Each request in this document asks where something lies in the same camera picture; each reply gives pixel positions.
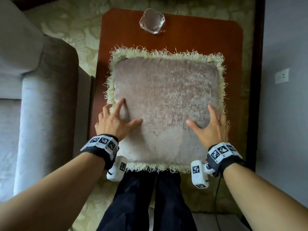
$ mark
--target electrical outlet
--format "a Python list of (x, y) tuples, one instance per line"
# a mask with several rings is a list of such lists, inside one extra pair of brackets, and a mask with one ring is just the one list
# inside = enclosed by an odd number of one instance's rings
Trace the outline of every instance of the electrical outlet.
[(275, 74), (275, 84), (279, 84), (282, 82), (288, 82), (289, 81), (289, 71), (290, 71), (290, 68), (277, 72)]

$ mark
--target black cord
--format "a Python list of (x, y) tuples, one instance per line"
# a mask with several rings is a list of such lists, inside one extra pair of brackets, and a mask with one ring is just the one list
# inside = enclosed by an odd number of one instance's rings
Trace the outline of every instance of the black cord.
[(217, 194), (218, 194), (218, 189), (219, 189), (219, 186), (220, 186), (221, 178), (222, 178), (222, 175), (220, 175), (220, 179), (218, 181), (218, 186), (217, 186), (216, 195), (215, 195), (215, 199), (214, 199), (214, 214), (215, 214), (216, 223), (217, 223), (219, 231), (221, 231), (221, 228), (219, 226), (218, 217), (217, 217), (216, 200), (217, 200)]

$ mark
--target person's left arm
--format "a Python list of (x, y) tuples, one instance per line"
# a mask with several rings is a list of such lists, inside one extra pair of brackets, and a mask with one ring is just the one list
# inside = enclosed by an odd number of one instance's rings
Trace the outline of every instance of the person's left arm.
[[(95, 125), (97, 135), (110, 134), (121, 141), (142, 121), (135, 119), (129, 123), (123, 122), (119, 118), (123, 102), (124, 99), (116, 104), (113, 114), (109, 112), (111, 105), (103, 107), (99, 122)], [(103, 158), (88, 152), (81, 153), (2, 204), (0, 230), (67, 231), (102, 175), (104, 166)]]

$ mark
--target sofa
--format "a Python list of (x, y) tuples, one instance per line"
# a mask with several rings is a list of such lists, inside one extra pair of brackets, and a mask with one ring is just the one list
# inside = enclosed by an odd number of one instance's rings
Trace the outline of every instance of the sofa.
[(91, 77), (76, 50), (0, 0), (0, 203), (61, 167), (87, 141)]

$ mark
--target pants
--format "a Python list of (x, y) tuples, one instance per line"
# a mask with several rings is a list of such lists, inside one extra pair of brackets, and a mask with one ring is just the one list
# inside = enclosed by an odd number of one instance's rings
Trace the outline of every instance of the pants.
[(197, 231), (182, 197), (179, 173), (129, 171), (96, 231), (148, 231), (148, 207), (156, 181), (153, 231)]

